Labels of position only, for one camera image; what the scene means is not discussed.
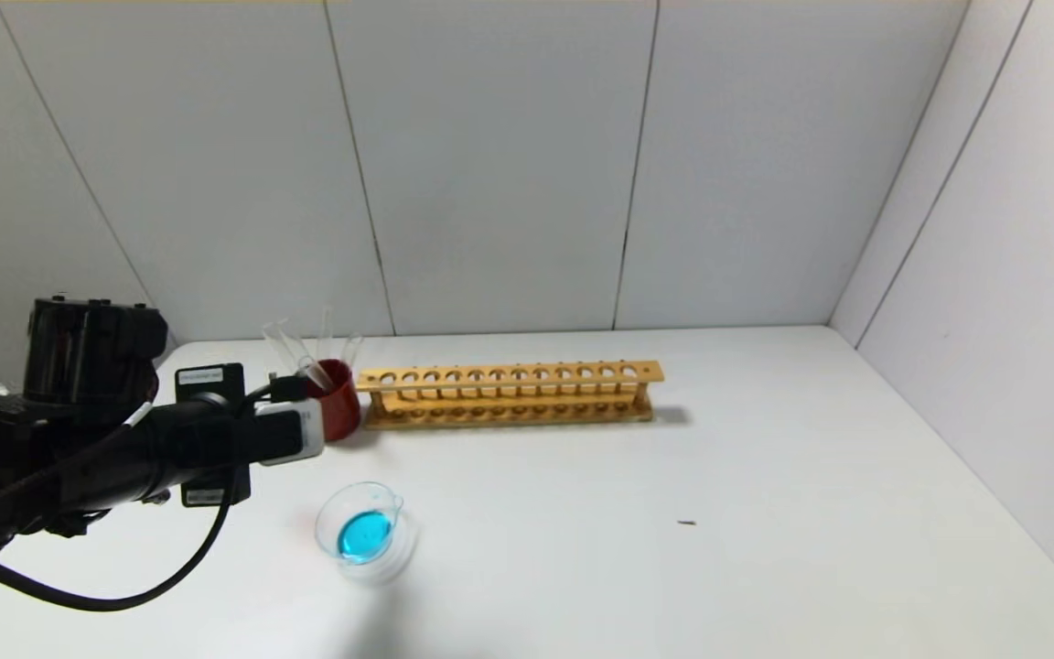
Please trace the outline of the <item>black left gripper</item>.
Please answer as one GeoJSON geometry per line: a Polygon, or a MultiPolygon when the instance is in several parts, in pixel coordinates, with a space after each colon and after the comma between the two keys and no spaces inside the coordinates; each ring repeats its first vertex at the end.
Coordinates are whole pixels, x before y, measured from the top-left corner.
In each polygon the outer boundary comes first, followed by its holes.
{"type": "Polygon", "coordinates": [[[242,503],[252,492],[250,468],[234,462],[234,408],[245,399],[243,367],[229,362],[176,371],[176,403],[151,410],[149,435],[157,456],[150,503],[179,488],[184,506],[217,506],[225,495],[242,503]]]}

